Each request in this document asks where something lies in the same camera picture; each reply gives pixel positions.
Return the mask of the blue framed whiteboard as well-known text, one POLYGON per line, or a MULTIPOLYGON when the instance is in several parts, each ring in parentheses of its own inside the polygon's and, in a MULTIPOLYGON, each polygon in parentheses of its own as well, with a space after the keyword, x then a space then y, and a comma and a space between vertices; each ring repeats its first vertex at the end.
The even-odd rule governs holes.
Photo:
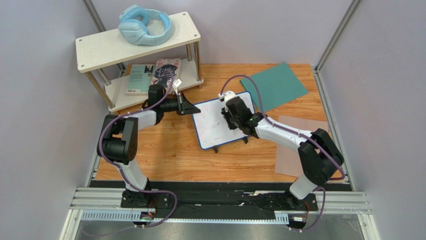
POLYGON ((238 128, 231 130, 222 109, 226 107, 226 101, 214 98, 195 104, 200 113, 192 115, 196 136, 202 150, 214 149, 236 141, 248 143, 248 135, 238 128))

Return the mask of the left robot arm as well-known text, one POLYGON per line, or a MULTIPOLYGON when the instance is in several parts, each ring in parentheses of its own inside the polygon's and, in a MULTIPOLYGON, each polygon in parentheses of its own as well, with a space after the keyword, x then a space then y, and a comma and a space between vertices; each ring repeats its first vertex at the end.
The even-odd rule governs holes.
POLYGON ((184 93, 168 97, 160 84, 148 88, 148 99, 142 109, 127 115, 109 114, 104 118, 97 143, 97 154, 113 165, 125 182, 124 197, 146 199, 153 195, 149 179, 135 160, 139 131, 160 123, 165 113, 179 116, 198 114, 201 110, 189 102, 184 93))

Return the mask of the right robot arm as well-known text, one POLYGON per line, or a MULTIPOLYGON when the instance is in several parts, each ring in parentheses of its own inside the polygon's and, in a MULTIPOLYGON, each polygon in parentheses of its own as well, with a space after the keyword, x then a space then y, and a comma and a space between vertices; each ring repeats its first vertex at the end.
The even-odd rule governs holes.
POLYGON ((239 129, 247 136, 269 140, 298 153, 302 174, 289 188, 293 198, 303 200, 330 181, 335 172, 343 171, 343 155, 326 130, 297 129, 262 112, 252 112, 232 91, 219 95, 219 100, 224 103, 221 114, 230 130, 239 129))

